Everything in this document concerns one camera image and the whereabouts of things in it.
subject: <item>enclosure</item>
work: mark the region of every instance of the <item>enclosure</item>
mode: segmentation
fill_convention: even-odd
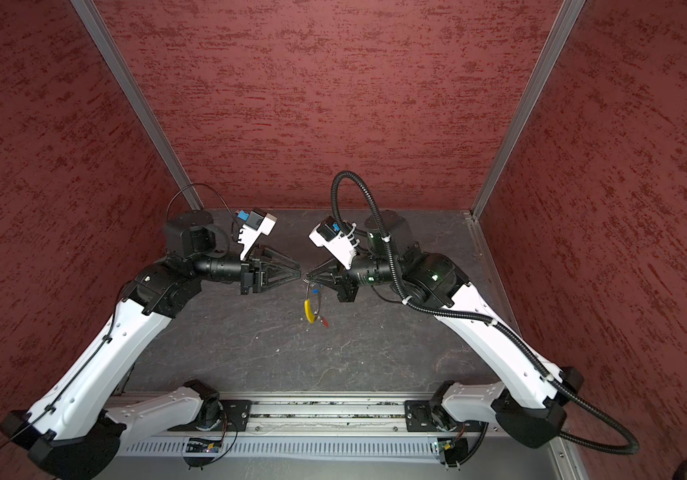
[[[275,215],[259,242],[307,273],[330,258],[308,236],[341,170],[535,350],[580,370],[581,396],[641,444],[529,450],[500,432],[479,472],[671,477],[687,458],[685,0],[0,2],[0,421],[55,385],[122,284],[165,254],[181,188]],[[364,223],[352,183],[340,202]],[[203,208],[229,228],[207,188],[172,204]],[[355,302],[322,288],[328,324],[310,323],[307,289],[204,283],[116,393],[197,378],[244,395],[430,396],[497,379],[442,322],[369,287]],[[570,432],[617,442],[567,411]],[[192,475],[244,474],[239,458],[220,465]],[[391,472],[463,475],[423,467]],[[360,475],[387,475],[373,468]],[[0,478],[42,475],[0,451]]]

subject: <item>yellow object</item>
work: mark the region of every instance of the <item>yellow object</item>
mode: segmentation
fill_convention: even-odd
[[[317,319],[317,316],[315,316],[314,312],[311,311],[311,302],[309,299],[306,299],[304,302],[304,310],[306,311],[306,320],[309,320],[310,323],[314,323],[314,321]]]

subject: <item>mounting plate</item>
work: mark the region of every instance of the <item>mounting plate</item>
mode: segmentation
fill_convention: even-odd
[[[226,412],[226,418],[229,421],[229,432],[234,431],[234,427],[237,427],[237,432],[244,432],[245,428],[248,426],[248,420],[250,420],[250,408],[253,402],[250,400],[224,400],[222,398],[221,405]],[[168,428],[169,432],[192,432],[196,429],[194,427],[194,422],[187,423],[186,425],[179,425],[173,428]]]
[[[405,424],[408,432],[440,432],[432,422],[431,408],[429,402],[424,400],[406,400],[405,401]],[[483,424],[481,422],[464,422],[467,432],[482,432]],[[451,432],[460,432],[461,424],[459,424]]]

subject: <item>red textured wall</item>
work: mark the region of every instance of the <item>red textured wall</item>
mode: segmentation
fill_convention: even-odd
[[[687,0],[587,2],[483,230],[524,337],[641,440],[633,458],[584,451],[592,480],[671,478],[687,457]]]
[[[194,181],[320,206],[349,168],[402,208],[473,203],[560,4],[96,0]]]
[[[69,2],[0,2],[0,420],[61,377],[162,253],[175,191]],[[0,480],[35,471],[0,453]]]

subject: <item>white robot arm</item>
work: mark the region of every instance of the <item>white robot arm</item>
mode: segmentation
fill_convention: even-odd
[[[364,230],[340,217],[338,187],[344,179],[352,180],[368,202],[371,215]],[[393,211],[380,211],[362,178],[348,170],[339,172],[330,187],[330,199],[333,216],[320,222],[309,237],[335,258],[312,270],[308,281],[336,290],[341,302],[353,302],[360,285],[390,284],[404,305],[434,315],[501,379],[482,387],[445,382],[429,403],[435,427],[448,432],[458,422],[495,419],[512,438],[532,448],[560,436],[606,453],[637,452],[639,444],[631,432],[578,397],[583,377],[576,369],[560,369],[534,351],[502,321],[450,258],[421,251],[406,220]],[[367,238],[367,247],[359,245],[355,236]],[[354,252],[344,252],[340,243],[346,239]],[[568,401],[614,428],[627,444],[600,444],[562,431],[567,418],[563,407]]]
[[[270,215],[258,216],[256,226],[263,233],[260,225]],[[216,235],[226,242],[228,237],[207,211],[187,212],[168,221],[164,231],[166,257],[127,285],[115,314],[54,387],[0,425],[38,467],[62,480],[93,478],[119,448],[174,426],[193,423],[209,431],[223,422],[236,425],[239,421],[228,417],[218,392],[198,380],[133,406],[103,407],[149,342],[201,291],[203,280],[239,282],[240,292],[247,294],[300,278],[297,262],[266,246],[253,246],[257,234],[245,240],[249,245],[241,254],[216,250]]]

